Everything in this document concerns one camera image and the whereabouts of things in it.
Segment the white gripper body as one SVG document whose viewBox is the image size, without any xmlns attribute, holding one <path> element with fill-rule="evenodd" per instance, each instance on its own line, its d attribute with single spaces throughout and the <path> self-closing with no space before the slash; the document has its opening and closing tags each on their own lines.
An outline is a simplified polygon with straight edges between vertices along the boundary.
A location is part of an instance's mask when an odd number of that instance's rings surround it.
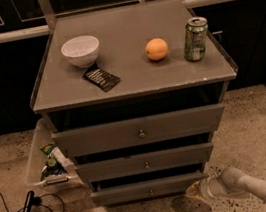
<svg viewBox="0 0 266 212">
<path fill-rule="evenodd" d="M 207 200 L 215 200 L 222 197 L 247 199 L 249 197 L 249 192 L 236 185 L 242 176 L 244 176 L 244 173 L 238 172 L 232 174 L 220 174 L 215 178 L 204 178 L 198 185 L 199 194 Z"/>
</svg>

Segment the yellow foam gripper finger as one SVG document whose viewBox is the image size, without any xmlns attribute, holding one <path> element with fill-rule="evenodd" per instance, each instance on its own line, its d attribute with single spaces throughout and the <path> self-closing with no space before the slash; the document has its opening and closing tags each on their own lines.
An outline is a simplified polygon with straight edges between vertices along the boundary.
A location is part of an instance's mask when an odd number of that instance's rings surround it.
<svg viewBox="0 0 266 212">
<path fill-rule="evenodd" d="M 203 194 L 201 194 L 200 184 L 201 182 L 199 181 L 191 184 L 191 186 L 187 188 L 185 196 L 193 200 L 203 201 L 204 198 L 203 198 Z"/>
</svg>

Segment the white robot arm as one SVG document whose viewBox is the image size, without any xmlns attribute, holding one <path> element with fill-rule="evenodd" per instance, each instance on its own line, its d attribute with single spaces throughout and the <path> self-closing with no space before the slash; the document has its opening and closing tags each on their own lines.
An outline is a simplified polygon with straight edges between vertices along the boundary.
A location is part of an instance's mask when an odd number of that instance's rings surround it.
<svg viewBox="0 0 266 212">
<path fill-rule="evenodd" d="M 247 198 L 249 194 L 266 202 L 266 180 L 249 176 L 236 167 L 226 167 L 219 176 L 208 176 L 191 184 L 185 195 L 211 201 L 219 197 Z"/>
</svg>

